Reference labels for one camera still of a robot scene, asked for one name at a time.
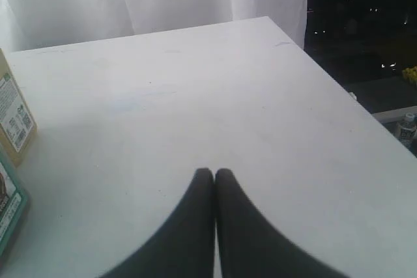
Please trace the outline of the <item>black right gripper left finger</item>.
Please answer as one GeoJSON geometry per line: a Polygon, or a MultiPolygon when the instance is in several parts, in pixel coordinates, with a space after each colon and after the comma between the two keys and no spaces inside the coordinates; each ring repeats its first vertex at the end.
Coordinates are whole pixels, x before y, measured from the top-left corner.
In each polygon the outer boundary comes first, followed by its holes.
{"type": "Polygon", "coordinates": [[[104,277],[212,277],[214,275],[214,179],[197,169],[164,224],[104,277]]]}

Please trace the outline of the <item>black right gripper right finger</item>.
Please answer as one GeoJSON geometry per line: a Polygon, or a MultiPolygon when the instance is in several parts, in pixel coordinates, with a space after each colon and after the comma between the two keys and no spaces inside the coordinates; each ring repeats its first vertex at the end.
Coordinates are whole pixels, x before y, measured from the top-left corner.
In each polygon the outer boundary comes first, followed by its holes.
{"type": "Polygon", "coordinates": [[[223,277],[328,277],[329,267],[278,232],[233,172],[216,173],[216,222],[223,277]]]}

